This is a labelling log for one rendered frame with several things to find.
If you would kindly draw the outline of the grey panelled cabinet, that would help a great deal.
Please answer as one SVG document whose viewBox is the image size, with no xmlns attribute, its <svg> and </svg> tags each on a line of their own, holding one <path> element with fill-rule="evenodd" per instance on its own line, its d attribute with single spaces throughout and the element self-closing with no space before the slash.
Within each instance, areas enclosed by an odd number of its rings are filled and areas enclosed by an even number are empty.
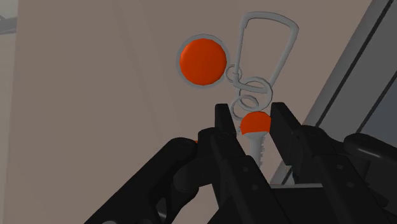
<svg viewBox="0 0 397 224">
<path fill-rule="evenodd" d="M 371 0 L 303 124 L 397 147 L 397 0 Z"/>
</svg>

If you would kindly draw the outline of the orange and grey keychain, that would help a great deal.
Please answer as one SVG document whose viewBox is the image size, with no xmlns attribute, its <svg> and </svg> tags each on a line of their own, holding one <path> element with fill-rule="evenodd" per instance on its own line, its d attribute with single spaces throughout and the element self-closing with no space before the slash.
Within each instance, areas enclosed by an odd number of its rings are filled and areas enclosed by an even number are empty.
<svg viewBox="0 0 397 224">
<path fill-rule="evenodd" d="M 242 77 L 240 58 L 244 31 L 251 20 L 271 20 L 289 28 L 289 39 L 269 80 L 259 76 Z M 197 88 L 216 85 L 227 79 L 236 89 L 236 96 L 227 108 L 231 117 L 240 122 L 240 133 L 250 140 L 250 156 L 261 166 L 263 142 L 270 132 L 270 116 L 264 112 L 272 102 L 273 86 L 280 75 L 298 36 L 298 25 L 283 15 L 251 11 L 246 13 L 239 26 L 236 58 L 232 64 L 228 50 L 216 36 L 198 34 L 188 38 L 179 48 L 176 66 L 185 82 Z"/>
</svg>

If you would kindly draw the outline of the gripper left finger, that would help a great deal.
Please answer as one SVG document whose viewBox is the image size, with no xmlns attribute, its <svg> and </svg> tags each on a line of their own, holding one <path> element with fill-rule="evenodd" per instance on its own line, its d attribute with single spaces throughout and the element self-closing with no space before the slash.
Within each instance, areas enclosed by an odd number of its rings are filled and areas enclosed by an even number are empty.
<svg viewBox="0 0 397 224">
<path fill-rule="evenodd" d="M 219 209 L 208 224 L 281 224 L 281 207 L 253 158 L 236 139 L 226 104 L 198 141 L 171 139 L 84 224 L 172 224 L 201 186 Z"/>
</svg>

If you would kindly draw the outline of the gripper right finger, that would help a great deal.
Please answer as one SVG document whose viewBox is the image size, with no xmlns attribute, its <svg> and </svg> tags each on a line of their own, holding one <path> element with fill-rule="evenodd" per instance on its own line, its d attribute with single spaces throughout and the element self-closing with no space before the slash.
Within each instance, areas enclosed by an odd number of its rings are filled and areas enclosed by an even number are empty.
<svg viewBox="0 0 397 224">
<path fill-rule="evenodd" d="M 385 209 L 390 196 L 365 181 L 376 162 L 397 169 L 397 148 L 360 133 L 334 140 L 301 125 L 283 102 L 272 103 L 270 117 L 270 136 L 294 180 L 274 193 L 292 224 L 397 224 Z"/>
</svg>

